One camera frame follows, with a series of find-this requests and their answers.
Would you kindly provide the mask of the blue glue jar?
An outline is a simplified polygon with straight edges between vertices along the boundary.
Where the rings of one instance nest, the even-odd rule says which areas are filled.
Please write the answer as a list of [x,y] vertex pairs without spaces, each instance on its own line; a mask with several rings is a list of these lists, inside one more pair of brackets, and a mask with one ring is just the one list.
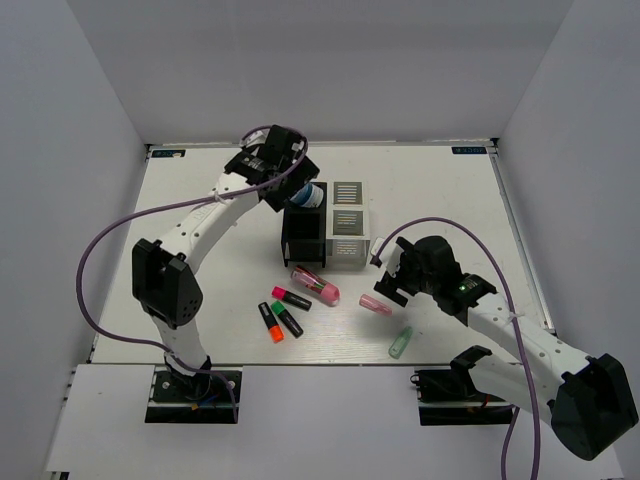
[[290,202],[300,208],[318,208],[324,200],[324,190],[315,183],[308,183],[295,195],[290,198]]

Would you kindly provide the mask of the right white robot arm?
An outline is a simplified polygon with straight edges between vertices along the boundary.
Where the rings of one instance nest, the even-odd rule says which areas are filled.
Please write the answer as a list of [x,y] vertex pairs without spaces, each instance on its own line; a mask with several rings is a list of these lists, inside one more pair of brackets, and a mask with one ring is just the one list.
[[582,460],[593,460],[639,421],[623,365],[609,354],[591,356],[526,317],[515,317],[506,298],[482,277],[465,273],[440,236],[416,243],[399,237],[391,254],[372,258],[384,274],[374,289],[405,306],[424,293],[439,309],[491,339],[514,357],[500,359],[474,345],[450,363],[461,397],[491,394],[549,425]]

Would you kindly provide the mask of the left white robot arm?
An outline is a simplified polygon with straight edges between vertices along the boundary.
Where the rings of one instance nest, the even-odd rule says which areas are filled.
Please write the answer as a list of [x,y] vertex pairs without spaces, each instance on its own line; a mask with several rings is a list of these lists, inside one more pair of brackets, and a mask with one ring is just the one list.
[[168,349],[165,363],[188,398],[205,396],[212,378],[195,320],[203,303],[199,267],[244,214],[260,203],[281,211],[317,177],[307,149],[307,138],[295,129],[250,131],[202,205],[160,238],[133,247],[133,296],[156,325]]

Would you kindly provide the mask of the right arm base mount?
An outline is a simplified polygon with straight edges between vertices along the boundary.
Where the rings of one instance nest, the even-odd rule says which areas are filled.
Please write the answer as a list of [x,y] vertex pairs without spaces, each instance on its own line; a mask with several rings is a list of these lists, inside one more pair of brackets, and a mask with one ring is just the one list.
[[416,389],[421,426],[508,425],[514,407],[494,395],[480,392],[469,371],[492,352],[472,346],[447,367],[415,370],[410,382]]

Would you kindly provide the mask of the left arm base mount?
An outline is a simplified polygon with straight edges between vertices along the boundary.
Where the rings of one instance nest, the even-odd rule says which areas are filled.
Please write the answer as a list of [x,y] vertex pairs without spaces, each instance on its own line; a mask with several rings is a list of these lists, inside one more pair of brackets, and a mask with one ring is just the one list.
[[221,379],[213,377],[203,393],[190,395],[166,369],[156,368],[152,377],[146,407],[146,424],[231,425],[239,413],[242,374],[238,369],[221,374],[232,387],[230,395]]

